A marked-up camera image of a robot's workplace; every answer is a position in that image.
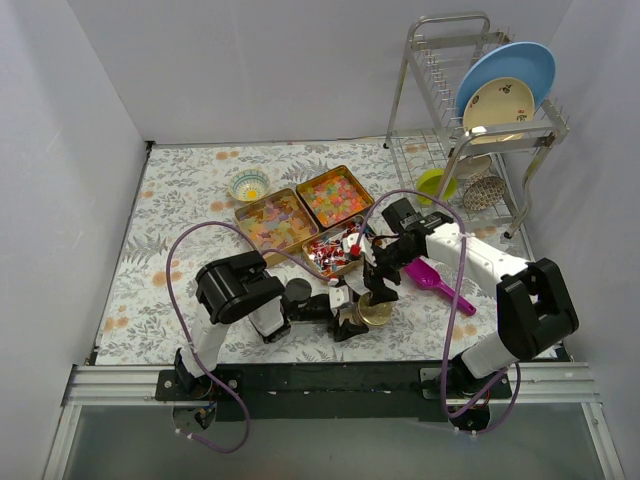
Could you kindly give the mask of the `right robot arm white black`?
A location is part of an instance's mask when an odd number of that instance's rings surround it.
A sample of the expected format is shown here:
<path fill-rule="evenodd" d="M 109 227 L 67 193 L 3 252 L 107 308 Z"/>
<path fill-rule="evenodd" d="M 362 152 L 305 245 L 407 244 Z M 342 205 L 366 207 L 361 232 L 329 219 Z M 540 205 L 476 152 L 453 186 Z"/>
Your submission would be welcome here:
<path fill-rule="evenodd" d="M 420 214 L 405 198 L 385 208 L 383 218 L 393 232 L 390 243 L 356 239 L 348 249 L 364 258 L 366 306 L 395 302 L 398 294 L 387 284 L 398 284 L 401 269 L 427 258 L 462 267 L 464 276 L 497 304 L 496 331 L 448 358 L 432 385 L 475 397 L 498 371 L 534 359 L 578 329 L 577 313 L 555 262 L 507 254 L 465 232 L 449 215 Z"/>

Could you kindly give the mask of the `tin of star candies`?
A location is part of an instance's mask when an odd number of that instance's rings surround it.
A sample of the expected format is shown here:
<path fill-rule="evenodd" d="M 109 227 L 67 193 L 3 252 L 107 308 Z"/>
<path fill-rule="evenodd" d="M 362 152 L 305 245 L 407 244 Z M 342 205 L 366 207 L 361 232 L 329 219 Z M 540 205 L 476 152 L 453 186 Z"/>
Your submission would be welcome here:
<path fill-rule="evenodd" d="M 366 213 L 374 203 L 373 197 L 345 165 L 297 185 L 295 191 L 322 230 Z"/>

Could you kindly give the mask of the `tin of jelly candies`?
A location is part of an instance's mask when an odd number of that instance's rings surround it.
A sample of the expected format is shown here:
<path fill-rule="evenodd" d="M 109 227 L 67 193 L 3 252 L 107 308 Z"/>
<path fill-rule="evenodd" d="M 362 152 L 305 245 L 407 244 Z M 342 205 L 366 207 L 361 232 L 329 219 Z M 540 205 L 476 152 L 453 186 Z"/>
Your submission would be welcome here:
<path fill-rule="evenodd" d="M 234 212 L 240 228 L 261 251 L 276 249 L 293 254 L 320 232 L 318 225 L 296 192 L 279 190 Z M 265 255 L 268 266 L 285 260 L 281 253 Z"/>

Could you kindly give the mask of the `magenta plastic scoop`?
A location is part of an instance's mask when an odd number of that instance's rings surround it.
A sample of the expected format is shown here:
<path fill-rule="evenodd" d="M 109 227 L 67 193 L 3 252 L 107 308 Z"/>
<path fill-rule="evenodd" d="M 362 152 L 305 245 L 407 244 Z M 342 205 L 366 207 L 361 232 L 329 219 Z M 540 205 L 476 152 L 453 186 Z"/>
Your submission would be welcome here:
<path fill-rule="evenodd" d="M 421 258 L 407 265 L 404 271 L 421 289 L 434 291 L 451 305 L 455 305 L 465 315 L 473 316 L 476 314 L 477 309 L 462 296 L 459 296 L 456 302 L 453 301 L 454 289 L 442 280 L 439 272 L 434 267 Z"/>

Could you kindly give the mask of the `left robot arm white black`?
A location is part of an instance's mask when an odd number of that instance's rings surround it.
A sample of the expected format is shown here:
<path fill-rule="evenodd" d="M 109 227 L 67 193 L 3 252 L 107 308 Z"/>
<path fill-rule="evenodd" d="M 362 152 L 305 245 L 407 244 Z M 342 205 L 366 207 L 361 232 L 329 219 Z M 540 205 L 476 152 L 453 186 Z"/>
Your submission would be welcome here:
<path fill-rule="evenodd" d="M 369 331 L 357 315 L 359 297 L 345 282 L 333 278 L 325 293 L 314 295 L 302 278 L 283 283 L 271 275 L 255 251 L 205 265 L 196 286 L 200 310 L 175 358 L 178 388 L 193 400 L 211 392 L 221 346 L 240 320 L 247 319 L 266 343 L 286 336 L 293 322 L 323 323 L 336 342 Z"/>

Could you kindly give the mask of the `gold round tin lid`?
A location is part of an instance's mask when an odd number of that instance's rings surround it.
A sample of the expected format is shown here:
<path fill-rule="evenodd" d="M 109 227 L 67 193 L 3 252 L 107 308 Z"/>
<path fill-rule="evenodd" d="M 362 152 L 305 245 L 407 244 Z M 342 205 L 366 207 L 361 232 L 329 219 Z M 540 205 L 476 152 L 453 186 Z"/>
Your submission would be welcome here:
<path fill-rule="evenodd" d="M 370 292 L 359 297 L 356 312 L 361 322 L 369 327 L 382 327 L 389 323 L 392 317 L 393 302 L 382 302 L 371 305 Z"/>

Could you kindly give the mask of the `tin of lollipops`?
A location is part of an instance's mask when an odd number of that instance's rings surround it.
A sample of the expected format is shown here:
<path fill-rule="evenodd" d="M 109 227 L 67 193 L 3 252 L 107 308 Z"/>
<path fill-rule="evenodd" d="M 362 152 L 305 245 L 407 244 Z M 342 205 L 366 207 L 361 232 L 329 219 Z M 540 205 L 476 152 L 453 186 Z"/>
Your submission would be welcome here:
<path fill-rule="evenodd" d="M 302 244 L 302 256 L 315 273 L 325 278 L 338 277 L 362 264 L 361 259 L 349 259 L 348 251 L 343 249 L 343 240 L 358 233 L 363 220 L 362 215 L 355 215 Z"/>

